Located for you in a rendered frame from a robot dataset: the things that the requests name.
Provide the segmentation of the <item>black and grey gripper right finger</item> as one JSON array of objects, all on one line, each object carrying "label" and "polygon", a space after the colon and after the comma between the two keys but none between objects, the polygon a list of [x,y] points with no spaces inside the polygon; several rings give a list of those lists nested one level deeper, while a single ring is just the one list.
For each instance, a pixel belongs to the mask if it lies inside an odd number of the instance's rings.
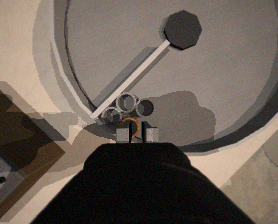
[{"label": "black and grey gripper right finger", "polygon": [[143,143],[158,143],[158,128],[147,121],[141,121],[141,135]]}]

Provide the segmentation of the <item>grey metal ring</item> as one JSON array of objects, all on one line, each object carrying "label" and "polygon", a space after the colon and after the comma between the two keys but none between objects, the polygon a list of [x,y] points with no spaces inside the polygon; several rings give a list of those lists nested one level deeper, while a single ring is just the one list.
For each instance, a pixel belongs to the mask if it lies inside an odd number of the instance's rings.
[{"label": "grey metal ring", "polygon": [[[152,110],[151,110],[151,112],[150,112],[148,115],[141,115],[141,114],[138,112],[138,104],[139,104],[140,102],[142,102],[142,101],[148,101],[148,102],[151,104],[151,106],[152,106]],[[137,102],[135,108],[136,108],[137,114],[138,114],[140,117],[142,117],[142,118],[149,118],[149,117],[153,116],[154,113],[155,113],[155,111],[156,111],[156,105],[155,105],[154,101],[151,100],[151,99],[149,99],[149,98],[142,98],[142,99],[140,99],[140,100]]]},{"label": "grey metal ring", "polygon": [[[109,112],[111,109],[115,109],[115,110],[117,110],[117,111],[119,112],[119,114],[120,114],[120,120],[119,120],[118,123],[111,123],[111,122],[108,121],[108,119],[107,119],[107,114],[108,114],[108,112]],[[121,123],[121,121],[123,120],[123,112],[121,112],[117,107],[108,107],[108,108],[106,108],[106,109],[102,112],[101,119],[102,119],[103,124],[105,124],[106,126],[108,126],[108,127],[116,127],[116,126],[118,126],[118,125]]]},{"label": "grey metal ring", "polygon": [[[120,106],[120,100],[121,100],[122,97],[124,97],[124,96],[130,96],[130,97],[132,97],[133,100],[134,100],[134,106],[133,106],[133,108],[130,109],[130,110],[127,110],[127,111],[126,111],[126,110],[123,110],[123,109],[121,108],[121,106]],[[117,106],[117,108],[118,108],[121,112],[129,113],[129,112],[133,111],[133,110],[135,109],[135,107],[136,107],[136,98],[135,98],[135,96],[132,95],[131,93],[123,92],[123,93],[119,94],[119,96],[117,97],[117,99],[116,99],[116,106]]]}]

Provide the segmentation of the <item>bronze bushing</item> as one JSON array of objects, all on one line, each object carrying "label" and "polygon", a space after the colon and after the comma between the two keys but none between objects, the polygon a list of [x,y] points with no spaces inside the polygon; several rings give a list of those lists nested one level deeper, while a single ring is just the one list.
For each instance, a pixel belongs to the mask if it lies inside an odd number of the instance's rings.
[{"label": "bronze bushing", "polygon": [[[125,119],[125,120],[124,120]],[[134,136],[136,136],[137,134],[138,134],[138,132],[139,132],[139,122],[137,121],[137,119],[135,119],[134,117],[126,117],[126,118],[124,118],[122,121],[121,121],[121,123],[120,123],[120,125],[119,125],[119,127],[123,127],[123,122],[124,121],[126,121],[126,120],[133,120],[136,124],[137,124],[137,129],[132,133],[132,138],[134,137]],[[138,123],[137,123],[138,122]]]}]

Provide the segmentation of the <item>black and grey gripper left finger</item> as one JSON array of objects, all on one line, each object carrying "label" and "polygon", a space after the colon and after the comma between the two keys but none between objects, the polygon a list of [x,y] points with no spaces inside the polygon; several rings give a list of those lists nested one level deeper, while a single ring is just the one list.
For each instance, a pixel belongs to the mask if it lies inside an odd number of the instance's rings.
[{"label": "black and grey gripper left finger", "polygon": [[116,128],[116,143],[131,143],[132,121],[126,121],[123,127]]}]

